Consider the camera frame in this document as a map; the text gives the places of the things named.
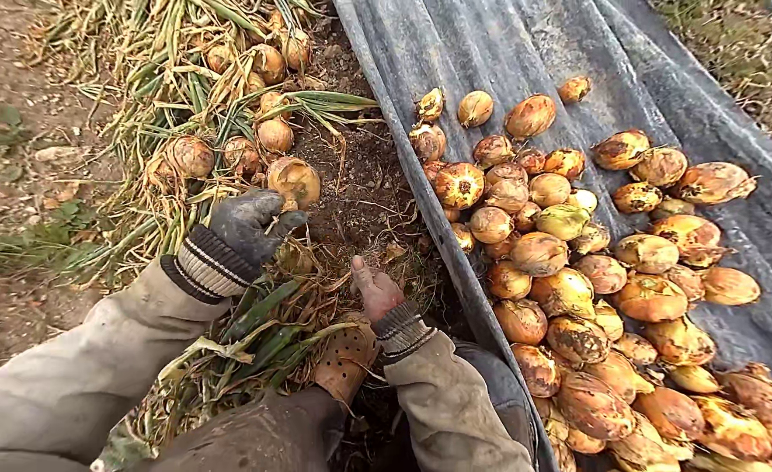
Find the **onion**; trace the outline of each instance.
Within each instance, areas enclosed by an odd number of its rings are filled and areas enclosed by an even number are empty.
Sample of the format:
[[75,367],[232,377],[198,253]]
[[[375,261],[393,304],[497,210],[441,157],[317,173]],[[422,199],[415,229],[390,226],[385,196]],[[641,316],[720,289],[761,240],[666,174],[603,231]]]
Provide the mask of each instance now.
[[421,101],[418,102],[415,111],[418,112],[418,118],[421,121],[436,121],[442,115],[442,111],[444,111],[444,95],[442,90],[436,87],[428,91],[421,98]]
[[568,374],[556,397],[558,409],[582,433],[616,441],[633,431],[633,411],[608,384],[584,372]]
[[277,191],[287,202],[284,210],[307,210],[319,200],[319,175],[295,157],[282,157],[269,165],[267,187]]
[[453,230],[453,234],[456,236],[456,242],[459,243],[462,252],[473,252],[473,248],[476,247],[476,240],[473,238],[471,230],[460,222],[450,223],[450,229]]
[[724,203],[747,198],[756,190],[756,178],[728,162],[706,162],[686,170],[677,184],[680,198],[691,203]]
[[596,316],[590,280],[569,267],[546,277],[537,277],[531,299],[549,316],[571,315],[587,319]]
[[533,277],[558,273],[567,265],[568,255],[569,251],[563,241],[540,232],[519,237],[508,253],[518,269]]
[[515,105],[505,115],[505,130],[517,140],[546,131],[555,121],[555,102],[546,95],[535,94]]
[[529,197],[541,208],[567,201],[571,191],[570,181],[557,174],[541,174],[529,182]]
[[567,201],[564,201],[567,205],[573,207],[583,208],[590,214],[596,211],[598,205],[598,197],[590,190],[584,190],[583,188],[574,188],[570,191],[570,196]]
[[477,240],[493,244],[506,239],[515,226],[505,211],[497,207],[483,207],[473,212],[468,228]]
[[590,221],[581,230],[581,235],[568,242],[577,253],[595,253],[610,245],[610,233],[601,224]]
[[584,171],[584,160],[584,153],[580,150],[571,148],[555,150],[546,155],[544,172],[575,180]]
[[637,395],[633,409],[645,415],[663,437],[694,441],[703,435],[701,410],[681,392],[655,387],[649,394]]
[[511,352],[532,396],[549,398],[560,389],[560,372],[545,351],[527,344],[512,344]]
[[704,288],[701,275],[685,265],[674,264],[661,275],[669,282],[681,287],[689,302],[696,302],[703,298]]
[[772,427],[772,379],[764,364],[749,362],[737,372],[721,374],[718,378],[733,394],[734,400],[756,413],[759,421]]
[[638,129],[613,134],[593,146],[596,164],[603,169],[630,169],[643,160],[643,151],[651,146],[648,136]]
[[590,93],[591,87],[592,80],[590,80],[590,77],[573,77],[558,88],[558,96],[560,97],[561,102],[578,103],[585,95]]
[[650,212],[663,201],[663,192],[648,182],[636,182],[613,193],[616,209],[623,213]]
[[657,349],[638,334],[624,333],[613,343],[613,349],[620,351],[636,365],[653,364],[657,360]]
[[491,118],[494,111],[494,100],[487,92],[474,90],[459,102],[459,123],[465,128],[479,126]]
[[484,187],[485,175],[483,172],[466,162],[451,164],[439,170],[433,186],[435,195],[442,204],[450,205],[458,210],[464,210],[476,203],[483,195]]
[[535,229],[535,220],[540,214],[540,207],[533,201],[527,201],[520,211],[512,215],[515,229],[521,233],[527,233]]
[[622,313],[648,323],[678,319],[689,307],[681,287],[659,275],[633,271],[628,274],[628,284],[612,299]]
[[494,263],[485,275],[488,278],[488,290],[500,298],[519,300],[528,295],[532,287],[532,278],[519,271],[510,260]]
[[681,179],[689,161],[678,149],[652,148],[643,152],[643,160],[629,171],[636,181],[656,187],[669,187]]
[[410,144],[422,162],[441,160],[447,145],[444,131],[435,124],[418,123],[410,132]]
[[660,274],[680,258],[672,241],[651,234],[632,234],[616,245],[616,258],[637,272]]
[[530,176],[542,174],[546,164],[546,155],[535,148],[520,148],[517,151],[515,163],[523,167]]
[[661,358],[674,365],[704,365],[715,357],[715,343],[685,316],[645,327],[643,336],[653,344]]
[[270,119],[257,127],[257,140],[271,152],[293,149],[293,130],[279,119]]
[[546,330],[546,341],[574,363],[596,364],[610,353],[610,340],[602,327],[579,317],[553,317]]
[[767,460],[771,457],[771,436],[747,409],[716,396],[692,399],[701,409],[705,422],[699,443],[729,458]]
[[607,255],[586,255],[572,267],[587,276],[593,291],[600,295],[618,292],[628,281],[628,272],[622,264]]
[[610,388],[629,404],[633,403],[638,392],[652,393],[654,391],[651,382],[637,374],[632,363],[616,351],[610,351],[608,358],[598,364],[585,365],[583,371],[610,385]]
[[546,315],[540,306],[531,300],[518,300],[517,302],[500,300],[494,305],[494,315],[497,316],[499,327],[503,329],[505,338],[511,343],[537,346],[546,336]]
[[508,162],[515,156],[511,141],[502,134],[491,134],[479,140],[473,148],[473,158],[480,169]]
[[728,267],[713,267],[702,276],[704,300],[719,305],[755,302],[762,290],[750,275]]
[[683,390],[693,393],[715,393],[721,390],[715,376],[700,365],[675,367],[669,372],[669,378]]
[[587,210],[561,203],[540,212],[535,220],[535,226],[538,231],[569,241],[581,236],[581,231],[589,221],[590,213]]

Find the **onion skin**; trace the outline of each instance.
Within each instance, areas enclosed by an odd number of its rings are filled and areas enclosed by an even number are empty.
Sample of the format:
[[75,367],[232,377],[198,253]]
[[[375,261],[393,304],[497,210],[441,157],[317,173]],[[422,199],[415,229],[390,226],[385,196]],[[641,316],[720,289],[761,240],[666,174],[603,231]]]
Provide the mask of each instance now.
[[560,372],[555,361],[550,359],[541,348],[527,344],[512,344],[511,352],[526,381],[526,387],[532,396],[549,398],[560,389]]
[[678,196],[690,203],[714,205],[735,198],[748,198],[756,189],[756,178],[728,162],[706,162],[692,166],[677,183]]
[[571,191],[570,181],[557,174],[540,174],[529,182],[529,198],[541,208],[567,201]]
[[719,305],[753,303],[762,289],[750,275],[729,267],[711,267],[702,275],[704,300]]
[[484,124],[494,112],[494,100],[486,91],[474,90],[459,102],[459,124],[471,128]]
[[623,170],[636,166],[643,160],[643,152],[651,147],[648,136],[638,129],[613,134],[593,146],[594,159],[603,169]]
[[555,102],[538,93],[506,113],[505,130],[517,140],[530,138],[546,131],[555,121],[555,115]]
[[633,409],[647,417],[657,432],[676,441],[695,441],[703,436],[703,414],[688,396],[670,388],[655,387],[637,395]]
[[759,421],[772,427],[772,379],[767,366],[750,362],[743,369],[720,374],[718,379],[733,398],[756,413]]
[[644,274],[661,274],[680,259],[677,246],[652,234],[632,234],[622,239],[614,251],[616,258]]
[[476,240],[494,244],[505,240],[515,226],[505,211],[497,207],[482,207],[473,212],[468,228]]
[[584,171],[584,153],[577,149],[562,148],[546,155],[544,172],[551,172],[572,181]]
[[704,365],[715,357],[715,343],[685,316],[645,327],[643,336],[651,341],[661,358],[669,364]]
[[532,278],[519,271],[510,260],[496,262],[485,275],[488,279],[488,290],[500,298],[519,300],[529,295],[532,287]]
[[485,175],[483,172],[466,162],[450,164],[439,170],[433,186],[435,195],[442,205],[449,205],[457,210],[469,208],[479,201],[484,188]]
[[607,359],[610,340],[594,322],[570,316],[555,316],[546,330],[549,346],[576,364],[597,364]]
[[537,346],[546,336],[549,324],[537,303],[531,300],[500,300],[494,305],[494,315],[510,343]]
[[743,407],[716,396],[692,398],[703,414],[704,434],[697,440],[713,452],[742,460],[767,460],[772,455],[768,430]]
[[572,267],[587,276],[593,291],[600,295],[619,292],[628,281],[628,272],[622,264],[607,255],[586,255]]
[[556,401],[571,426],[596,439],[622,439],[636,424],[628,403],[608,384],[584,372],[564,377]]
[[628,274],[628,284],[613,295],[613,306],[626,316],[648,323],[679,319],[689,308],[681,288],[659,275]]

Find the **gloved hand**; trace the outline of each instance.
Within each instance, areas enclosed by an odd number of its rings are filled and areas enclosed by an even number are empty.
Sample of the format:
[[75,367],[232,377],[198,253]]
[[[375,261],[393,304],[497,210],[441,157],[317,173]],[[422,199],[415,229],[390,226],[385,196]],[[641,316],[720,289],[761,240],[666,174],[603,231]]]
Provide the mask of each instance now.
[[276,221],[284,201],[272,190],[251,190],[224,200],[209,228],[194,226],[175,257],[162,257],[164,272],[203,303],[213,305],[244,293],[287,233],[307,221],[303,211],[287,212]]

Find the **sleeve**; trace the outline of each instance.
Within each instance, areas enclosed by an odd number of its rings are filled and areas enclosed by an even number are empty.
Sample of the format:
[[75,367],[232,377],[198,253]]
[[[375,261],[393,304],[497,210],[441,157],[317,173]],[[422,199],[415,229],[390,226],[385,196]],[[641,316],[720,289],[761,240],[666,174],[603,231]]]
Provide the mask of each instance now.
[[156,261],[82,325],[11,359],[0,369],[0,472],[87,470],[162,367],[227,305],[187,294]]
[[454,354],[450,338],[426,327],[409,303],[392,309],[374,330],[422,470],[532,470],[528,450],[508,435],[485,381]]

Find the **onion bulb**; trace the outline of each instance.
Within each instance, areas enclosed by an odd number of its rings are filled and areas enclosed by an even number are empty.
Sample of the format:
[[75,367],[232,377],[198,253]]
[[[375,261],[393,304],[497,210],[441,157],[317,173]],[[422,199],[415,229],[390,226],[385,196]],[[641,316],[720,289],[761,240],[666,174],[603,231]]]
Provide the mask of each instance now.
[[573,77],[558,88],[560,101],[564,103],[578,103],[585,95],[590,93],[592,80],[587,76]]
[[531,300],[518,300],[517,302],[500,300],[494,305],[494,315],[497,316],[499,327],[503,329],[505,338],[511,343],[537,346],[546,336],[546,315],[540,306]]
[[584,171],[584,153],[578,149],[563,148],[546,155],[544,172],[551,172],[568,180],[577,179]]
[[715,357],[715,343],[685,316],[645,327],[643,336],[651,341],[661,358],[669,364],[704,365]]
[[555,102],[546,95],[535,94],[515,105],[505,115],[505,130],[517,140],[546,131],[555,121]]
[[613,306],[640,321],[660,323],[686,313],[689,301],[681,287],[659,275],[631,272],[628,283],[613,295]]
[[494,100],[487,92],[474,90],[459,102],[459,123],[465,128],[479,126],[491,118],[494,111]]
[[629,171],[636,181],[647,181],[656,187],[669,187],[681,179],[689,161],[678,149],[652,148],[643,152],[643,159]]
[[460,222],[450,223],[450,229],[453,230],[453,235],[456,236],[456,242],[459,244],[462,252],[473,252],[473,248],[476,247],[476,240],[473,238],[471,230]]
[[510,260],[494,263],[485,275],[488,279],[488,290],[500,298],[519,300],[528,295],[532,287],[532,278],[518,270]]
[[672,241],[652,234],[632,234],[617,245],[616,258],[644,274],[667,271],[680,258],[680,251]]
[[628,272],[622,264],[607,255],[586,255],[572,267],[587,276],[593,291],[600,295],[619,292],[628,281]]
[[511,352],[515,355],[526,387],[532,396],[549,398],[558,392],[560,372],[545,349],[515,343],[511,345]]
[[438,125],[418,123],[410,132],[410,144],[421,162],[430,162],[442,159],[447,138]]
[[547,277],[567,265],[569,251],[563,241],[551,234],[534,232],[517,238],[508,257],[517,268],[533,277]]
[[421,98],[421,101],[418,102],[415,111],[418,112],[418,118],[421,121],[436,121],[442,115],[442,111],[444,111],[444,94],[442,94],[442,90],[436,87],[428,91]]
[[589,221],[590,213],[587,210],[561,203],[540,212],[535,220],[535,226],[538,231],[569,241],[581,236],[581,231]]
[[762,293],[753,277],[729,267],[712,267],[702,279],[704,300],[719,305],[745,305]]
[[277,191],[287,202],[284,210],[307,210],[319,200],[319,175],[305,161],[282,157],[269,165],[267,187]]
[[747,198],[753,190],[756,190],[756,178],[728,162],[706,162],[692,166],[677,183],[680,198],[706,205]]
[[613,134],[593,146],[596,164],[603,169],[630,169],[643,160],[643,152],[651,146],[648,136],[638,129]]
[[541,208],[567,201],[571,192],[570,181],[558,174],[541,174],[529,182],[529,197]]
[[482,207],[471,215],[468,223],[474,238],[485,244],[499,243],[515,229],[511,217],[497,207]]
[[466,162],[458,162],[439,170],[433,189],[443,205],[464,210],[479,200],[484,187],[485,175],[481,170]]

